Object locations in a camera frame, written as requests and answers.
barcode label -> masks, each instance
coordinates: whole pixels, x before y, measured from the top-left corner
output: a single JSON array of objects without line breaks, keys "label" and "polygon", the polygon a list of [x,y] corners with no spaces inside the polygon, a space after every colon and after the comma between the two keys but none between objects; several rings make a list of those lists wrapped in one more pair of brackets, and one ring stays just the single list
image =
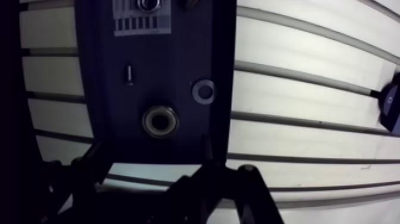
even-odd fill
[{"label": "barcode label", "polygon": [[136,0],[112,0],[114,36],[157,35],[171,33],[171,0],[162,0],[154,13],[138,9]]}]

metal panel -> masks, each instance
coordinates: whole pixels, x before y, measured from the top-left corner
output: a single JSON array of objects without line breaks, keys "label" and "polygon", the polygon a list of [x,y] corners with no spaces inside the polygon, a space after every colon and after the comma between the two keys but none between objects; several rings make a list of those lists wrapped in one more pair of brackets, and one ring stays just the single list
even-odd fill
[{"label": "metal panel", "polygon": [[379,127],[377,100],[324,86],[237,71],[232,110]]},{"label": "metal panel", "polygon": [[386,6],[388,9],[400,15],[400,2],[398,0],[375,0],[382,5]]},{"label": "metal panel", "polygon": [[77,57],[24,57],[27,91],[83,96]]},{"label": "metal panel", "polygon": [[231,120],[229,152],[314,158],[400,159],[400,138]]},{"label": "metal panel", "polygon": [[289,27],[238,17],[236,59],[301,71],[381,90],[395,65],[343,43]]},{"label": "metal panel", "polygon": [[28,103],[35,129],[93,137],[86,105],[41,99]]},{"label": "metal panel", "polygon": [[399,24],[358,1],[239,0],[238,5],[314,23],[400,56]]},{"label": "metal panel", "polygon": [[20,13],[22,48],[76,47],[74,8]]},{"label": "metal panel", "polygon": [[[288,164],[228,160],[227,166],[237,169],[243,164],[259,168],[270,188],[325,187],[362,185],[400,181],[400,165],[330,165]],[[168,166],[143,164],[114,164],[110,173],[136,178],[176,181],[181,175],[191,175],[198,166]]]},{"label": "metal panel", "polygon": [[36,136],[36,140],[44,161],[59,160],[63,165],[69,165],[75,158],[83,156],[90,147],[86,143],[44,136]]}]

white surface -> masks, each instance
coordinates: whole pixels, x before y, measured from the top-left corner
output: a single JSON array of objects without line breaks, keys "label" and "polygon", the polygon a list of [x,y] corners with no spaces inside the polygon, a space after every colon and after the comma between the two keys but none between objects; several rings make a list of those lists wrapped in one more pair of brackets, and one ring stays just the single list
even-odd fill
[{"label": "white surface", "polygon": [[73,7],[21,12],[21,47],[76,47],[74,16]]},{"label": "white surface", "polygon": [[238,0],[237,4],[314,23],[400,56],[399,24],[359,1]]},{"label": "white surface", "polygon": [[84,95],[77,57],[23,57],[27,91]]},{"label": "white surface", "polygon": [[[37,136],[37,141],[39,144],[40,152],[45,161],[61,160],[63,164],[69,164],[74,158],[82,156],[86,150],[90,147],[89,144],[83,144],[78,142],[69,142],[59,139],[52,139],[42,136]],[[360,181],[366,181],[368,175],[371,175],[374,181],[379,181],[374,171],[369,169],[376,169],[376,166],[368,168],[368,165],[317,165],[317,164],[296,164],[296,163],[266,163],[268,166],[265,171],[265,167],[258,164],[259,168],[263,168],[264,173],[266,173],[265,178],[269,181],[268,186],[274,185],[274,178],[286,179],[288,182],[293,181],[292,186],[301,185],[302,178],[293,178],[290,174],[290,169],[299,169],[299,172],[294,173],[294,175],[306,176],[306,178],[311,179],[313,184],[321,185],[326,184],[326,180],[334,179],[333,181],[338,181],[343,179],[344,181],[349,181],[354,176],[360,178]],[[160,181],[176,181],[183,175],[193,174],[199,166],[191,165],[151,165],[151,164],[122,164],[116,163],[113,165],[110,173],[123,176],[133,176],[137,178],[160,180]],[[379,165],[378,172],[380,172],[385,167],[389,169],[398,169],[397,165]],[[115,181],[107,179],[104,182],[104,186],[115,187],[130,190],[166,190],[165,186],[155,186],[147,185],[141,183],[130,183],[125,181]],[[350,189],[350,190],[340,190],[340,191],[311,191],[311,192],[273,192],[272,196],[276,201],[306,201],[306,200],[326,200],[334,198],[344,198],[344,197],[359,197],[372,194],[382,194],[387,192],[399,191],[400,185],[391,186],[381,186],[374,188],[363,188],[363,189]]]},{"label": "white surface", "polygon": [[395,71],[393,63],[328,38],[249,18],[238,17],[236,22],[236,60],[301,71],[379,91]]},{"label": "white surface", "polygon": [[[400,220],[400,199],[378,201],[343,208],[280,210],[285,224],[397,224]],[[239,224],[233,209],[217,209],[207,224]]]},{"label": "white surface", "polygon": [[39,130],[93,137],[85,104],[28,99],[33,127]]},{"label": "white surface", "polygon": [[44,136],[36,136],[40,154],[44,161],[60,160],[63,165],[81,157],[90,148],[90,144],[71,142]]},{"label": "white surface", "polygon": [[400,1],[399,0],[376,0],[377,2],[381,3],[382,5],[386,6],[393,12],[400,15]]},{"label": "white surface", "polygon": [[[237,169],[253,164],[261,172],[269,187],[300,188],[307,186],[359,185],[400,181],[400,164],[390,165],[332,165],[301,163],[269,163],[228,160],[227,166]],[[176,181],[182,175],[191,175],[198,166],[114,164],[110,173],[137,178]]]},{"label": "white surface", "polygon": [[400,159],[400,138],[231,120],[229,152],[315,158]]},{"label": "white surface", "polygon": [[305,82],[236,71],[232,97],[233,111],[380,127],[376,99]]}]

